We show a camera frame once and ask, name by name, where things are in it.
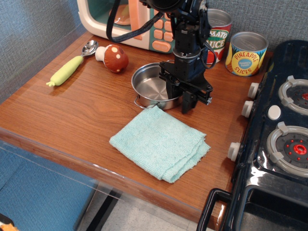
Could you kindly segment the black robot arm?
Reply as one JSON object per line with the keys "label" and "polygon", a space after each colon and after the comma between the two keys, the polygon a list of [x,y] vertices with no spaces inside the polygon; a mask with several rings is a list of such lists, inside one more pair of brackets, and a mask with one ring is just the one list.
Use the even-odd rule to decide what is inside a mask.
{"label": "black robot arm", "polygon": [[193,109],[198,101],[211,103],[213,88],[204,77],[211,26],[205,0],[143,0],[142,4],[158,11],[157,18],[166,14],[171,21],[175,45],[174,61],[161,62],[160,78],[166,82],[169,98],[182,97],[182,113]]}

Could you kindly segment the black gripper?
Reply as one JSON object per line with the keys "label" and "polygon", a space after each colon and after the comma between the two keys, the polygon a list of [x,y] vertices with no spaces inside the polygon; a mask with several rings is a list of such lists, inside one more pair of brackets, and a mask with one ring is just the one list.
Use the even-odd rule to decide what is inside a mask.
{"label": "black gripper", "polygon": [[182,96],[181,112],[188,113],[200,101],[206,105],[212,101],[213,87],[205,79],[207,52],[175,54],[175,60],[160,62],[159,77],[166,82],[168,99]]}

